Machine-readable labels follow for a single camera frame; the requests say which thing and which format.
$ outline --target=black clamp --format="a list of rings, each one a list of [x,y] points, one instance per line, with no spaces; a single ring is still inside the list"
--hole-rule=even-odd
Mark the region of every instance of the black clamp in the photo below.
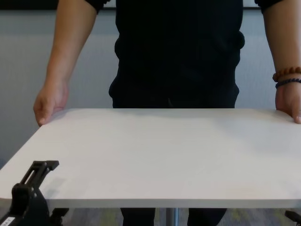
[[[69,209],[54,209],[49,216],[47,202],[40,191],[46,175],[58,161],[34,161],[24,178],[12,189],[9,212],[0,219],[4,226],[62,226],[62,217]]]
[[[285,211],[285,216],[291,221],[296,222],[296,226],[301,226],[301,216],[293,211]]]

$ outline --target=gray wall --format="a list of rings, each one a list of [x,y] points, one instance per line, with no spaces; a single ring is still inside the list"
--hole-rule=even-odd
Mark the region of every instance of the gray wall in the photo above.
[[[0,167],[38,128],[32,106],[44,81],[54,22],[54,12],[0,11]],[[242,31],[237,107],[274,108],[274,69],[260,11],[245,12]],[[75,69],[68,107],[111,107],[117,34],[114,12],[101,12]]]

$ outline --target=black shirt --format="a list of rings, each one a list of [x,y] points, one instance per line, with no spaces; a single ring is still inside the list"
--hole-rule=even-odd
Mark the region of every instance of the black shirt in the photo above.
[[[97,11],[107,0],[86,0]],[[262,11],[281,0],[255,0]],[[243,0],[116,0],[119,72],[110,95],[131,81],[158,92],[233,86],[244,36]]]

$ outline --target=person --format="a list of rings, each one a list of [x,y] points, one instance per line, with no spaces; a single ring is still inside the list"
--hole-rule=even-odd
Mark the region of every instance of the person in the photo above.
[[[34,104],[40,126],[65,107],[73,68],[105,3],[59,1],[47,75]],[[301,1],[256,3],[281,75],[275,79],[276,108],[301,123]],[[116,0],[116,6],[119,70],[109,91],[114,108],[235,107],[243,0]],[[188,226],[215,226],[225,211],[190,209]],[[123,208],[122,214],[124,226],[154,224],[154,209]]]

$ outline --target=metal table leg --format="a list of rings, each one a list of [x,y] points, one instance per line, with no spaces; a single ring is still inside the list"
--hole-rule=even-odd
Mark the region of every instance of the metal table leg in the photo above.
[[[166,209],[166,226],[178,226],[179,209],[167,208]]]

